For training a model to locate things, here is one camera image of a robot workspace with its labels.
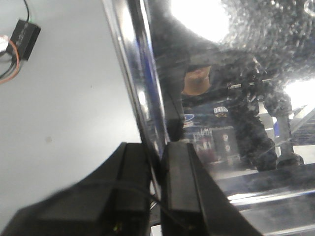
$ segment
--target gray surface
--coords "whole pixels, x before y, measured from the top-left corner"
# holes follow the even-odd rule
[[[140,141],[101,1],[28,2],[42,31],[20,74],[0,85],[0,231],[120,142]],[[19,17],[22,0],[1,1],[0,34],[11,35]]]

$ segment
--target reflective metal surface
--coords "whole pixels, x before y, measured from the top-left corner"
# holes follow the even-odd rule
[[[314,0],[104,3],[152,162],[193,143],[261,232],[314,235]]]

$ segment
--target black wire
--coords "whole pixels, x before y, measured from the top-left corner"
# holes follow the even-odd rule
[[[12,73],[12,72],[10,72],[10,71],[12,70],[12,68],[15,67],[15,65],[16,65],[16,61],[12,60],[10,67],[9,67],[5,72],[3,72],[3,73],[0,75],[0,79],[3,79],[4,77],[7,76],[7,74]]]
[[[123,190],[129,190],[129,191],[133,191],[133,192],[137,192],[139,194],[141,194],[142,196],[151,199],[152,201],[156,202],[161,210],[168,216],[170,217],[176,224],[180,225],[181,227],[183,227],[184,229],[188,229],[188,227],[180,220],[178,219],[178,217],[176,215],[174,215],[174,213],[172,213],[171,211],[169,211],[167,209],[167,207],[159,200],[157,199],[155,196],[151,195],[149,191],[147,191],[146,189],[144,189],[143,187],[134,184],[132,182],[128,182],[128,181],[121,181],[121,180],[105,180],[105,181],[93,181],[91,183],[79,183],[77,185],[78,187],[96,187],[96,186],[112,186],[114,188],[117,189],[123,189]]]
[[[137,192],[138,194],[141,194],[142,196],[156,202],[160,206],[161,210],[168,217],[170,217],[176,224],[180,225],[185,230],[188,230],[188,227],[184,224],[184,222],[182,222],[182,220],[180,220],[177,215],[175,215],[170,210],[168,210],[167,207],[159,199],[157,199],[155,196],[151,195],[147,189],[145,189],[145,188],[143,188],[137,184],[134,184],[132,182],[128,182],[128,181],[104,180],[104,181],[78,183],[70,189],[66,189],[62,192],[55,194],[53,197],[45,200],[45,202],[46,202],[46,204],[49,205],[50,203],[57,201],[58,199],[63,198],[64,196],[67,196],[68,194],[80,193],[80,191],[82,189],[95,188],[95,187],[113,187],[116,189],[123,189],[123,190]]]
[[[28,3],[26,2],[26,0],[23,0],[23,1],[24,1],[26,10],[28,11],[28,17],[27,17],[27,19],[26,19],[26,21],[28,22],[28,21],[30,20],[30,9],[29,9],[29,5],[28,5]]]

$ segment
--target black electronic component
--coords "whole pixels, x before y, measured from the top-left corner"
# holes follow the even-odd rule
[[[122,143],[76,185],[19,210],[1,235],[144,236],[152,197],[149,184],[143,145]]]
[[[28,60],[41,28],[28,21],[19,20],[11,36],[12,42],[16,45],[19,58],[21,60]],[[6,52],[13,54],[13,48],[8,45]]]

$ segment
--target orange wire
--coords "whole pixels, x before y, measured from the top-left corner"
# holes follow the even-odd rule
[[[16,56],[16,66],[15,66],[15,70],[14,72],[7,78],[4,78],[2,80],[0,80],[0,85],[5,83],[5,82],[8,82],[9,80],[12,80],[19,72],[19,68],[20,68],[20,60],[19,60],[19,53],[18,53],[18,49],[16,48],[15,44],[12,42],[11,39],[8,40],[8,43],[12,46],[13,48],[13,51],[15,52],[15,56]]]

